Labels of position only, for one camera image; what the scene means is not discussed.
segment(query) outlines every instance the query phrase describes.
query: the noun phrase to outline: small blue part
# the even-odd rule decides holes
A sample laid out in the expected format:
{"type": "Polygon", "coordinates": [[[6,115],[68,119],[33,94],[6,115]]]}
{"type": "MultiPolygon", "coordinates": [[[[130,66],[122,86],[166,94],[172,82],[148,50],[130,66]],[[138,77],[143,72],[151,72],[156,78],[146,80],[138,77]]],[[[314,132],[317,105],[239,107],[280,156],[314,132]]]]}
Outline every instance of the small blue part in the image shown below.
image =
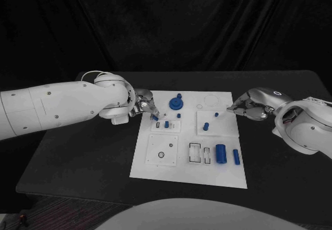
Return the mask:
{"type": "Polygon", "coordinates": [[[225,164],[226,163],[226,147],[225,145],[216,145],[215,146],[215,157],[216,157],[216,163],[225,164]]]}
{"type": "Polygon", "coordinates": [[[209,123],[203,124],[203,128],[202,129],[203,129],[203,131],[208,131],[208,129],[209,129],[209,123]]]}
{"type": "Polygon", "coordinates": [[[239,165],[239,157],[238,157],[238,151],[236,151],[236,149],[232,150],[232,154],[234,154],[235,165],[239,165]]]}
{"type": "Polygon", "coordinates": [[[179,110],[183,107],[183,101],[180,98],[174,97],[170,101],[169,101],[169,107],[172,110],[179,110]]]}

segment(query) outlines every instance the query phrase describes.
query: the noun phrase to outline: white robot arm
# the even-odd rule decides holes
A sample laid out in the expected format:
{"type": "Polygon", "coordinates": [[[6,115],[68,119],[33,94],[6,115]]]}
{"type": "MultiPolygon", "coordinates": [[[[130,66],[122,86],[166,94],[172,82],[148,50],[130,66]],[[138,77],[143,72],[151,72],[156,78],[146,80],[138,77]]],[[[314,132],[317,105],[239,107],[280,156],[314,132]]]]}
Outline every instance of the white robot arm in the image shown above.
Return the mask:
{"type": "Polygon", "coordinates": [[[228,112],[261,121],[275,116],[273,133],[287,145],[304,154],[317,151],[332,158],[332,107],[316,98],[293,101],[287,95],[268,89],[254,88],[236,99],[228,112]],[[247,109],[238,108],[245,102],[247,109]]]}
{"type": "Polygon", "coordinates": [[[118,125],[143,112],[159,117],[148,90],[108,72],[94,80],[0,92],[0,140],[86,121],[99,114],[118,125]]]}

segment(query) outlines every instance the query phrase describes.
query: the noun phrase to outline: white board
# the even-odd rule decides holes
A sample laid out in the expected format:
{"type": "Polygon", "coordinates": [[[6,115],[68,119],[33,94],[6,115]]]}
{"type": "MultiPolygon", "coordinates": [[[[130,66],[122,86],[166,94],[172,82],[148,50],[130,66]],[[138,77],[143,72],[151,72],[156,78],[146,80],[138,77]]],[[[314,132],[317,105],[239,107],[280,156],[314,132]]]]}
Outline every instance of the white board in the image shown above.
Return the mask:
{"type": "Polygon", "coordinates": [[[170,129],[164,131],[164,128],[157,130],[154,128],[157,121],[150,121],[150,114],[143,113],[130,177],[247,188],[236,118],[235,114],[225,113],[226,107],[232,104],[232,94],[229,92],[190,91],[151,92],[154,104],[160,111],[160,126],[161,124],[164,125],[164,121],[169,121],[169,123],[170,121],[180,121],[180,123],[177,123],[180,127],[174,126],[173,131],[170,129]],[[169,108],[169,101],[176,97],[177,93],[182,94],[183,108],[180,110],[172,110],[169,108]],[[209,122],[209,129],[200,133],[199,128],[202,129],[200,126],[205,120],[209,122]],[[153,158],[154,161],[160,160],[157,154],[159,152],[169,151],[170,144],[164,143],[163,147],[160,146],[157,150],[151,151],[148,148],[150,135],[163,135],[160,139],[164,140],[177,137],[176,161],[170,162],[169,158],[169,165],[164,165],[164,161],[160,161],[160,164],[147,163],[147,159],[153,158]],[[195,146],[200,146],[200,148],[198,147],[199,157],[202,159],[200,163],[189,162],[190,143],[196,143],[199,145],[195,146]],[[226,146],[225,164],[216,163],[216,144],[223,144],[226,146]],[[238,150],[239,165],[235,165],[234,162],[234,149],[238,150]],[[209,158],[210,164],[205,163],[205,158],[209,158]]]}

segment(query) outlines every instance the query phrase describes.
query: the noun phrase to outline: cable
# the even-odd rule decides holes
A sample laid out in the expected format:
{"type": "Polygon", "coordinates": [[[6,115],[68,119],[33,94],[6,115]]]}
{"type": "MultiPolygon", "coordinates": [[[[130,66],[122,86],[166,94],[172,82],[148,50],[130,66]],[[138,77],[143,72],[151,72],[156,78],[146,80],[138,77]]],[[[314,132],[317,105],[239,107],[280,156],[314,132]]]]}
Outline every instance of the cable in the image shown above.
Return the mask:
{"type": "Polygon", "coordinates": [[[81,80],[83,80],[83,76],[85,76],[88,73],[95,73],[95,72],[99,73],[98,76],[101,76],[101,74],[112,74],[112,73],[109,73],[109,72],[104,72],[104,71],[99,71],[99,70],[88,71],[88,72],[82,75],[81,80]]]}

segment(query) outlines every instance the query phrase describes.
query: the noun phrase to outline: rectangular slot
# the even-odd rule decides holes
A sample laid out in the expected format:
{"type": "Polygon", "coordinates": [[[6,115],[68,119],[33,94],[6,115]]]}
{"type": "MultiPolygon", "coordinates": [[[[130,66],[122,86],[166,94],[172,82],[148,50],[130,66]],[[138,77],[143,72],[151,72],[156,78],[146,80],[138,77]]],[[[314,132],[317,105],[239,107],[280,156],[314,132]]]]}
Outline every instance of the rectangular slot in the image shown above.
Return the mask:
{"type": "Polygon", "coordinates": [[[210,164],[209,148],[203,148],[203,164],[210,164]]]}
{"type": "Polygon", "coordinates": [[[179,133],[182,130],[182,121],[160,120],[151,121],[150,130],[156,132],[179,133]]]}
{"type": "Polygon", "coordinates": [[[200,163],[200,155],[199,155],[200,144],[190,143],[189,144],[189,162],[200,163]]]}

